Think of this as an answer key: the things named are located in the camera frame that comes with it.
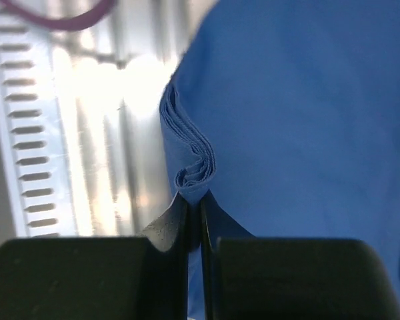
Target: blue fabric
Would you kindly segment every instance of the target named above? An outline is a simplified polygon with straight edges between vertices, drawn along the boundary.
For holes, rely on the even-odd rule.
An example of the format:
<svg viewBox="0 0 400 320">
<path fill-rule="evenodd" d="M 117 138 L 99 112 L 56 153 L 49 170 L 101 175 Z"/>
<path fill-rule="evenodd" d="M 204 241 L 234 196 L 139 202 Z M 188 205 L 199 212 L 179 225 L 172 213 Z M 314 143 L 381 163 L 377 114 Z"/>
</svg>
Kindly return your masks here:
<svg viewBox="0 0 400 320">
<path fill-rule="evenodd" d="M 366 241 L 400 300 L 400 0 L 221 0 L 160 112 L 174 193 L 254 235 Z"/>
</svg>

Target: stainless steel surface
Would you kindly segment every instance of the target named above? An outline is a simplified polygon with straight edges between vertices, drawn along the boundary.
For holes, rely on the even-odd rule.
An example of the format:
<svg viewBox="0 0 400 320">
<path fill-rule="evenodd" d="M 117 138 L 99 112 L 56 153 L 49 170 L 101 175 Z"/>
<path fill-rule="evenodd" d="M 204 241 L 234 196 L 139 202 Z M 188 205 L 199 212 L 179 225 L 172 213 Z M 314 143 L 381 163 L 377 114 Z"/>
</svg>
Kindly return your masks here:
<svg viewBox="0 0 400 320">
<path fill-rule="evenodd" d="M 78 33 L 0 9 L 0 146 L 16 236 L 132 235 L 167 208 L 158 102 L 213 2 L 120 0 Z M 52 17 L 95 3 L 23 1 Z"/>
</svg>

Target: purple cable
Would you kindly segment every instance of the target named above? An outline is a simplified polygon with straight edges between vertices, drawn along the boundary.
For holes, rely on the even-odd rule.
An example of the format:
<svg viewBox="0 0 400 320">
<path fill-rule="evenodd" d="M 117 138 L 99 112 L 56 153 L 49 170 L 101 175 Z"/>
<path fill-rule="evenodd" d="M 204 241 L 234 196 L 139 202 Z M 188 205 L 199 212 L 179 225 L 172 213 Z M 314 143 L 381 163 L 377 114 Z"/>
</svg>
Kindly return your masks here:
<svg viewBox="0 0 400 320">
<path fill-rule="evenodd" d="M 100 21 L 111 11 L 113 6 L 116 4 L 116 0 L 100 0 L 100 2 L 98 2 L 98 4 L 88 12 L 76 17 L 63 19 L 48 19 L 46 17 L 36 15 L 14 4 L 12 0 L 0 0 L 0 3 L 4 5 L 11 13 L 14 13 L 41 27 L 60 31 L 80 31 L 92 27 L 98 21 Z"/>
</svg>

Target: purple wire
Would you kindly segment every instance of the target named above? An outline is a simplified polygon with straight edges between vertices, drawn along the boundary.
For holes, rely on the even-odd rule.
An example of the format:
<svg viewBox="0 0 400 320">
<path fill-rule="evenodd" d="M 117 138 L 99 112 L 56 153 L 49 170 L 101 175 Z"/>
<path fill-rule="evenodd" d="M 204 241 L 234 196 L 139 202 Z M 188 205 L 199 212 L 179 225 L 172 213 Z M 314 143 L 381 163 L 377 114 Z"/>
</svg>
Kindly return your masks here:
<svg viewBox="0 0 400 320">
<path fill-rule="evenodd" d="M 12 0 L 0 0 L 0 3 L 4 5 L 11 13 L 14 13 L 41 27 L 60 31 L 80 31 L 92 27 L 98 21 L 104 18 L 104 16 L 106 16 L 106 14 L 108 14 L 116 4 L 116 0 L 100 0 L 100 2 L 98 2 L 98 4 L 96 4 L 96 6 L 94 6 L 88 12 L 82 13 L 76 17 L 63 19 L 48 19 L 46 17 L 36 15 L 14 4 Z"/>
</svg>

